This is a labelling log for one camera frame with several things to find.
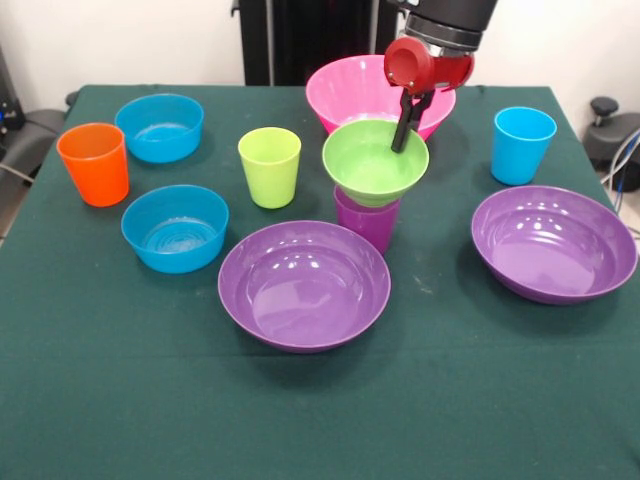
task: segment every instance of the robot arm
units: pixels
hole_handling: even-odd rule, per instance
[[[405,36],[389,45],[384,58],[387,80],[403,87],[402,114],[391,145],[401,152],[436,87],[458,88],[471,76],[473,52],[498,0],[388,1],[409,11]]]

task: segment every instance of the plastic bowl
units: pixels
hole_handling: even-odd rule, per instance
[[[203,120],[204,110],[192,98],[162,93],[127,103],[115,122],[136,157],[145,162],[169,163],[198,148]]]
[[[122,234],[140,260],[162,273],[187,273],[220,252],[229,208],[217,193],[173,185],[145,193],[122,216]]]
[[[271,225],[227,255],[218,292],[229,315],[259,340],[294,353],[335,348],[384,310],[391,276],[360,235],[332,223]]]
[[[611,210],[556,187],[491,195],[473,215],[471,233],[498,280],[541,303],[578,303],[609,293],[638,262],[633,237]]]
[[[384,55],[347,57],[325,65],[311,76],[307,100],[327,132],[364,118],[398,121],[402,88],[389,85],[383,64]],[[455,91],[436,90],[418,127],[423,140],[447,118],[455,103]]]
[[[391,150],[396,124],[359,120],[337,129],[324,144],[322,160],[333,181],[354,202],[382,207],[401,198],[427,171],[429,150],[414,131],[401,153]]]

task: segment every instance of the orange cup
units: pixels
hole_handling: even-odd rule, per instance
[[[108,123],[87,123],[66,131],[58,153],[82,199],[110,207],[129,193],[124,133]]]

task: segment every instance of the cup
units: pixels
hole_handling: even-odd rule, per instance
[[[496,114],[494,125],[491,174],[506,185],[529,183],[556,134],[556,122],[540,110],[511,107]]]
[[[110,207],[129,193],[127,154],[122,131],[107,123],[87,123],[65,132],[58,153],[82,199]]]
[[[384,207],[372,208],[357,204],[340,188],[333,189],[338,224],[357,233],[371,243],[380,253],[387,251],[396,224],[402,199]]]
[[[302,143],[284,128],[264,127],[238,142],[251,199],[263,208],[284,207],[293,200]]]

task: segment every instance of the pink bowl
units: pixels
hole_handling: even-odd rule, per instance
[[[383,55],[347,57],[325,65],[311,76],[307,100],[327,132],[363,118],[398,120],[402,88],[389,85],[383,63]],[[431,107],[422,115],[418,134],[426,140],[455,103],[454,90],[438,89]]]

